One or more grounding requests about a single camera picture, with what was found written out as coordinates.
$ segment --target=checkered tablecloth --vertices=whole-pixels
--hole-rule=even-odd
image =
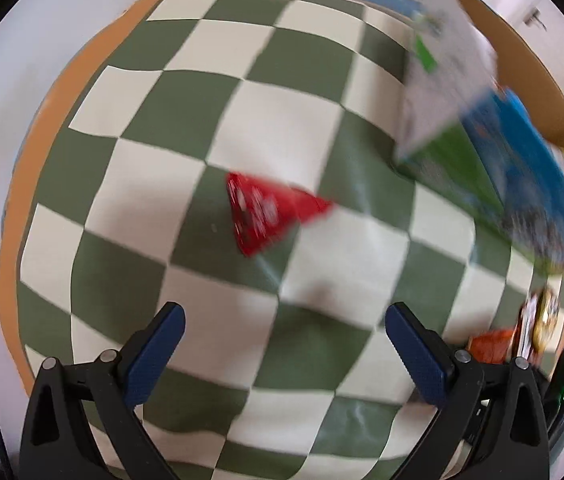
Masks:
[[[38,181],[18,282],[32,369],[120,348],[177,301],[187,331],[139,414],[182,480],[390,478],[434,409],[409,402],[386,306],[459,344],[514,324],[547,279],[391,170],[410,36],[349,0],[162,0]],[[227,171],[338,205],[246,259]]]

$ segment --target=snack package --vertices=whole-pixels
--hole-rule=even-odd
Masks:
[[[229,173],[226,187],[235,238],[245,256],[281,238],[297,221],[308,222],[333,205],[302,189],[240,173]]]
[[[529,294],[514,327],[469,338],[466,350],[482,363],[503,364],[520,356],[539,365],[558,323],[559,300],[545,286]]]
[[[457,0],[423,0],[405,79],[395,164],[564,272],[564,173],[522,102],[500,90]]]

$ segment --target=blue gripper pad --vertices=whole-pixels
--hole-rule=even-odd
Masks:
[[[172,310],[162,320],[129,368],[124,402],[130,408],[148,400],[162,370],[184,335],[184,309],[177,303],[171,303],[171,307]]]
[[[442,407],[446,401],[449,375],[452,374],[450,358],[435,357],[434,353],[440,353],[439,347],[428,346],[427,330],[403,303],[388,307],[385,326],[386,335],[395,346],[422,398],[429,404]]]

